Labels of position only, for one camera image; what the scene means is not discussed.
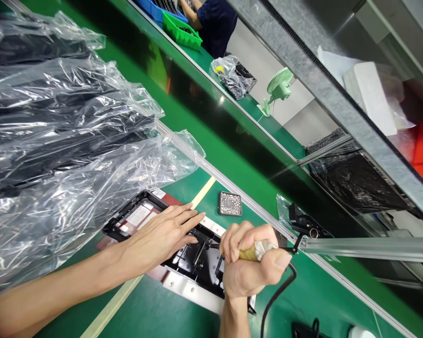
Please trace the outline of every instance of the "sticker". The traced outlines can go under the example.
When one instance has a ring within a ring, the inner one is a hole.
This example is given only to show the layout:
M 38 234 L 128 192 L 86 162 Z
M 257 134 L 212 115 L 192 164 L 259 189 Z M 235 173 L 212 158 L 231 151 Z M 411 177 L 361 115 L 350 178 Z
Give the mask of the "sticker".
M 147 208 L 139 206 L 130 216 L 127 217 L 126 221 L 138 227 L 149 213 L 150 211 L 147 210 Z
M 144 221 L 142 221 L 141 225 L 139 226 L 138 230 L 140 230 L 144 225 L 146 225 L 152 218 L 154 218 L 156 215 L 156 213 L 152 212 L 150 213 L 149 216 L 146 217 L 146 219 Z
M 161 189 L 156 189 L 152 193 L 155 196 L 157 196 L 159 199 L 162 199 L 166 195 L 166 193 L 163 190 L 161 190 Z
M 154 207 L 149 202 L 143 202 L 143 206 L 145 206 L 147 209 L 152 210 Z

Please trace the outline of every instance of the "dark blue shirt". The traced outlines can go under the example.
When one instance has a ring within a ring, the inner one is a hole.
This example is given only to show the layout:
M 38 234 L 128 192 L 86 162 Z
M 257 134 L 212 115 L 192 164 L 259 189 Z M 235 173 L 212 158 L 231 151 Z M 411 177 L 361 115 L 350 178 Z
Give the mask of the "dark blue shirt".
M 213 59 L 223 57 L 236 26 L 236 12 L 225 0 L 207 0 L 197 16 L 203 27 L 199 30 L 202 47 Z

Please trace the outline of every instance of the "white wall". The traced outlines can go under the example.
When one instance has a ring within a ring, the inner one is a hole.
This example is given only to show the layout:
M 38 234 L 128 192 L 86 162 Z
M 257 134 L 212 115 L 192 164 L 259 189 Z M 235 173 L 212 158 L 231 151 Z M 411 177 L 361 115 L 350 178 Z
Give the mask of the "white wall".
M 283 66 L 240 20 L 238 20 L 227 45 L 227 51 L 237 56 L 257 79 L 256 85 L 251 90 L 251 95 L 259 103 L 263 102 L 263 98 L 269 99 L 266 87 L 273 75 Z M 285 101 L 276 101 L 274 118 L 284 125 L 312 100 L 313 95 L 296 80 L 292 82 L 290 97 Z
M 283 126 L 300 144 L 309 146 L 328 136 L 338 125 L 313 99 Z

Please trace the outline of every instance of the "green plastic basket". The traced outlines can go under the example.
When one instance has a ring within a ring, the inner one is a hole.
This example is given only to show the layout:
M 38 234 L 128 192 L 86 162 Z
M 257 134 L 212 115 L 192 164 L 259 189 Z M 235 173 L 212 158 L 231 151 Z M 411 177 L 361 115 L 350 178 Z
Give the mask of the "green plastic basket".
M 191 34 L 182 31 L 181 28 L 186 28 Z M 180 45 L 194 50 L 199 50 L 201 46 L 202 39 L 194 29 L 166 12 L 163 12 L 163 30 Z

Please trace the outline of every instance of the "small fan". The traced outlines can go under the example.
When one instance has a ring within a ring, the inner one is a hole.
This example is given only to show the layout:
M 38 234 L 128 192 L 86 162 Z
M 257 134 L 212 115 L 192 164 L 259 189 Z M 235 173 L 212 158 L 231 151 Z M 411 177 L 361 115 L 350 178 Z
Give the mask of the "small fan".
M 269 101 L 267 99 L 263 99 L 263 105 L 257 105 L 257 108 L 260 109 L 263 115 L 271 115 L 271 109 L 269 108 L 271 102 L 276 99 L 285 100 L 291 95 L 290 81 L 292 78 L 293 73 L 287 67 L 278 71 L 273 76 L 266 89 L 268 94 L 271 95 Z

